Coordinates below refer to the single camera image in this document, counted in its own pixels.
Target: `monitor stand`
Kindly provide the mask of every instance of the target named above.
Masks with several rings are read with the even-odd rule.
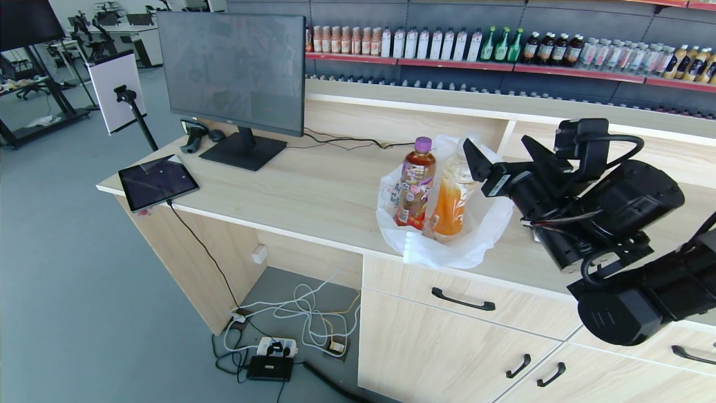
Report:
[[[258,171],[285,147],[286,141],[254,137],[250,128],[238,127],[237,133],[219,141],[199,157],[249,171]]]

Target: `purple bottle cap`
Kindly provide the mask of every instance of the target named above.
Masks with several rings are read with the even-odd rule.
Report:
[[[418,137],[415,139],[415,150],[418,153],[427,153],[432,149],[430,137]]]

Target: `orange juice bottle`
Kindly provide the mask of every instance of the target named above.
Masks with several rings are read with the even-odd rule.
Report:
[[[427,195],[435,177],[435,157],[432,156],[432,140],[428,137],[415,139],[415,151],[405,156],[400,179],[400,202],[395,223],[422,229],[425,222]]]
[[[464,142],[460,142],[455,155],[445,162],[442,169],[437,204],[430,219],[433,237],[438,242],[451,240],[463,229],[465,205],[478,188],[465,159]]]

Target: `tablet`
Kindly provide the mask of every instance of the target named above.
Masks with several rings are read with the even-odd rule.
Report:
[[[132,213],[199,190],[176,155],[131,166],[118,174]]]

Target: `computer mouse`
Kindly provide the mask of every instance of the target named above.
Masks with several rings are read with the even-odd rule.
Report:
[[[209,130],[209,138],[214,143],[218,143],[219,141],[222,141],[224,138],[226,138],[226,134],[224,134],[223,131],[220,131],[219,129],[213,129]]]

